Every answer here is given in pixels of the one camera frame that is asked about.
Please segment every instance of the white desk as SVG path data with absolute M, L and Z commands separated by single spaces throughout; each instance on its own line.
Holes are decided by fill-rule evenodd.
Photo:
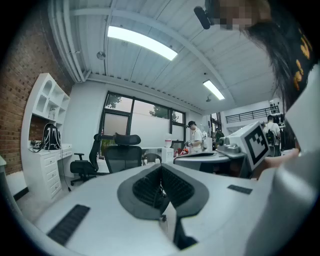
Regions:
M 58 161 L 72 155 L 72 147 L 26 152 L 23 174 L 28 189 L 43 201 L 50 201 L 61 190 Z

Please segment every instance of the backpack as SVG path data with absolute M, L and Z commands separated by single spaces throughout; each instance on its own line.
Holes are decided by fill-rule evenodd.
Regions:
M 269 145 L 275 144 L 275 135 L 272 132 L 272 130 L 269 129 L 268 132 L 265 134 L 265 136 L 266 136 L 266 139 L 267 139 Z
M 47 123 L 43 129 L 42 144 L 44 150 L 60 150 L 61 137 L 57 127 L 52 123 Z

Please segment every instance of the hand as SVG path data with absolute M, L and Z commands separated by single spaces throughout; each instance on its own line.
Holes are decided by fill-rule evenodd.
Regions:
M 266 157 L 263 161 L 254 169 L 253 178 L 259 178 L 261 173 L 265 169 L 269 168 L 278 168 L 281 164 L 296 158 L 299 155 L 299 150 L 294 148 L 292 152 L 286 155 L 277 156 L 277 157 Z

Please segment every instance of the white cabinet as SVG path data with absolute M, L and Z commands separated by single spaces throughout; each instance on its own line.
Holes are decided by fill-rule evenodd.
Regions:
M 50 201 L 61 190 L 58 161 L 72 155 L 72 148 L 27 153 L 23 174 L 28 189 L 43 201 Z
M 61 191 L 58 161 L 72 155 L 72 148 L 61 150 L 29 150 L 29 131 L 32 115 L 48 120 L 60 131 L 68 109 L 70 97 L 49 73 L 41 73 L 35 81 L 25 106 L 21 129 L 21 161 L 28 189 L 42 200 L 51 200 Z

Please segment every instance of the ceiling light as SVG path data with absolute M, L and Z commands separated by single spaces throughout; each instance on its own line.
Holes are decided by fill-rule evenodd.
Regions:
M 203 82 L 203 85 L 207 87 L 219 100 L 223 100 L 225 98 L 210 80 Z
M 151 39 L 150 37 L 116 26 L 109 26 L 108 37 L 121 39 L 145 47 L 157 54 L 162 55 L 170 61 L 172 61 L 178 54 L 174 50 L 171 50 L 169 47 Z

